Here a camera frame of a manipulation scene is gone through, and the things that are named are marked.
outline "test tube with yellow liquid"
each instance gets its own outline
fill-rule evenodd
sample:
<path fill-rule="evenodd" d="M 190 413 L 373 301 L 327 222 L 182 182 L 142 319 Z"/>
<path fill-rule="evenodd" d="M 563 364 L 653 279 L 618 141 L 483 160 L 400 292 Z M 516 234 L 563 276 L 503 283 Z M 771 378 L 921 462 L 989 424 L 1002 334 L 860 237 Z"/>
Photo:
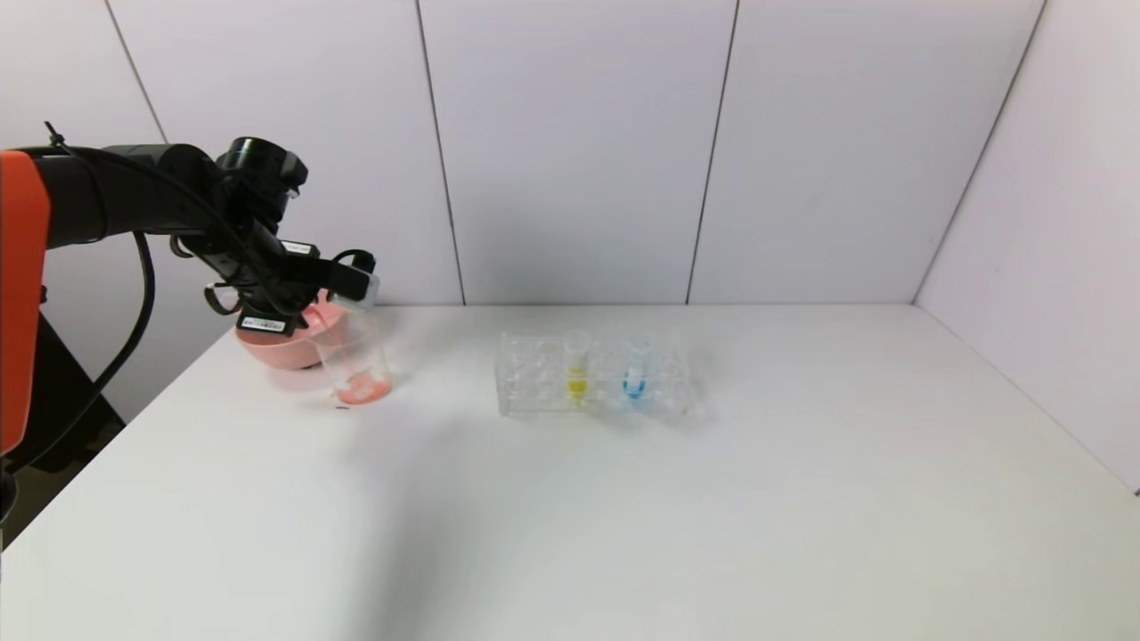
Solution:
<path fill-rule="evenodd" d="M 586 398 L 586 392 L 589 390 L 589 372 L 587 371 L 589 334 L 570 332 L 562 340 L 562 351 L 567 376 L 567 396 L 573 400 L 581 400 Z"/>

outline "plastic cup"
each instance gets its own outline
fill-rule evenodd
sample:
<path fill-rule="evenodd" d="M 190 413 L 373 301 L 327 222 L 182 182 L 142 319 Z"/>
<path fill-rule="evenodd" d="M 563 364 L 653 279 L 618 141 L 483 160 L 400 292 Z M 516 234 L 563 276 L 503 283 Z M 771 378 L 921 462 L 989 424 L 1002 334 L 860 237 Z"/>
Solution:
<path fill-rule="evenodd" d="M 341 403 L 364 405 L 392 391 L 380 327 L 370 314 L 345 314 L 339 324 L 311 340 Z"/>

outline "test tube with blue liquid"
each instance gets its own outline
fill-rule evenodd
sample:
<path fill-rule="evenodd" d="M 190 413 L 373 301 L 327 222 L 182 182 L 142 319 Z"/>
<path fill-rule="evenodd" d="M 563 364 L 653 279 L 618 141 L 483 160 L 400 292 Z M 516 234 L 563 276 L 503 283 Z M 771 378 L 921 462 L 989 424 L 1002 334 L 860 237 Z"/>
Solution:
<path fill-rule="evenodd" d="M 653 343 L 648 339 L 630 341 L 626 378 L 621 381 L 621 389 L 629 400 L 640 400 L 645 393 L 648 383 L 645 373 L 649 371 L 649 359 L 652 354 Z"/>

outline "white wall panel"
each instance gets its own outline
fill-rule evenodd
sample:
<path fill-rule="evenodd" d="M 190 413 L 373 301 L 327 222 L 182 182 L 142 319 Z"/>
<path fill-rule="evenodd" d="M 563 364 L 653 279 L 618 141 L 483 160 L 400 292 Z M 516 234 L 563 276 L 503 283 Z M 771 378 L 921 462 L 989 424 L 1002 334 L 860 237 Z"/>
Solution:
<path fill-rule="evenodd" d="M 1140 488 L 1140 5 L 1051 0 L 918 303 Z"/>
<path fill-rule="evenodd" d="M 415 0 L 115 0 L 173 143 L 309 167 L 280 236 L 376 254 L 386 302 L 461 302 Z"/>
<path fill-rule="evenodd" d="M 733 0 L 423 0 L 467 302 L 684 302 Z"/>
<path fill-rule="evenodd" d="M 911 301 L 1040 6 L 742 1 L 691 301 Z"/>
<path fill-rule="evenodd" d="M 162 143 L 103 2 L 6 0 L 0 10 L 0 148 L 48 144 L 50 120 L 75 146 Z M 233 324 L 202 300 L 210 270 L 152 242 L 150 326 L 105 396 L 135 417 Z M 135 324 L 142 276 L 129 235 L 48 252 L 42 311 L 95 379 Z"/>

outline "label sticker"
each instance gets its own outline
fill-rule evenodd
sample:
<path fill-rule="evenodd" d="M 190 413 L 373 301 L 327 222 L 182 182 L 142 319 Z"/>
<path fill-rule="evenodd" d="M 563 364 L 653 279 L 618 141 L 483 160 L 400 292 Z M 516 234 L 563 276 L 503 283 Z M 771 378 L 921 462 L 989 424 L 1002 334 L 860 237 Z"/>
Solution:
<path fill-rule="evenodd" d="M 250 330 L 261 330 L 262 332 L 284 332 L 285 323 L 283 320 L 270 320 L 268 318 L 253 318 L 252 316 L 246 316 L 242 318 L 242 326 Z"/>
<path fill-rule="evenodd" d="M 285 248 L 285 251 L 287 251 L 290 253 L 300 253 L 300 254 L 304 254 L 304 255 L 309 255 L 310 253 L 312 253 L 312 245 L 307 245 L 304 243 L 294 243 L 292 241 L 282 241 L 282 246 Z"/>

